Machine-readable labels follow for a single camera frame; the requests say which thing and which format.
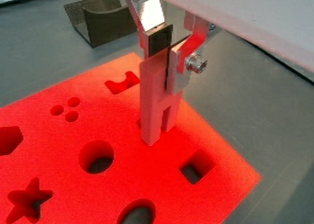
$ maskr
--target white panel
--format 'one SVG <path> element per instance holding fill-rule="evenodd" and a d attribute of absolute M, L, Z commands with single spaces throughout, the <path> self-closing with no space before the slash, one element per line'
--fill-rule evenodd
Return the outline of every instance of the white panel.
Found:
<path fill-rule="evenodd" d="M 165 0 L 314 72 L 314 0 Z"/>

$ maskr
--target screw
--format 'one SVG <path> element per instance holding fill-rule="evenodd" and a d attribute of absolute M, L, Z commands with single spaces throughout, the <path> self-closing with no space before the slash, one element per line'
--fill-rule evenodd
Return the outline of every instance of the screw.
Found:
<path fill-rule="evenodd" d="M 185 66 L 187 69 L 193 73 L 201 73 L 207 67 L 207 60 L 201 57 L 200 54 L 192 53 L 187 58 Z"/>
<path fill-rule="evenodd" d="M 212 31 L 216 28 L 216 25 L 213 23 L 209 24 L 209 30 Z"/>

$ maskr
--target square hole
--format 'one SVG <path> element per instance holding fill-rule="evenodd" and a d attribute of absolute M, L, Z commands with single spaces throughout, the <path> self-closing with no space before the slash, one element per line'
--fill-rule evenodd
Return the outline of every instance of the square hole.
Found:
<path fill-rule="evenodd" d="M 197 150 L 188 159 L 180 172 L 188 182 L 195 185 L 213 168 L 213 163 L 203 150 Z"/>

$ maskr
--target red foam board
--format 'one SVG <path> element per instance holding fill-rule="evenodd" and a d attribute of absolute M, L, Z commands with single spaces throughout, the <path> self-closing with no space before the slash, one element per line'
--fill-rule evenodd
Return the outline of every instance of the red foam board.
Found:
<path fill-rule="evenodd" d="M 134 207 L 154 224 L 220 223 L 260 181 L 185 101 L 144 144 L 140 62 L 130 53 L 0 109 L 1 223 L 110 224 Z"/>

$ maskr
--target metal block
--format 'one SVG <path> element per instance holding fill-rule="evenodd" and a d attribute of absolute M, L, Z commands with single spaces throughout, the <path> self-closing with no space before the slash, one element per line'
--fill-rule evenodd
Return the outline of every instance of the metal block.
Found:
<path fill-rule="evenodd" d="M 81 0 L 65 5 L 73 28 L 92 48 L 136 31 L 126 6 L 120 0 Z"/>

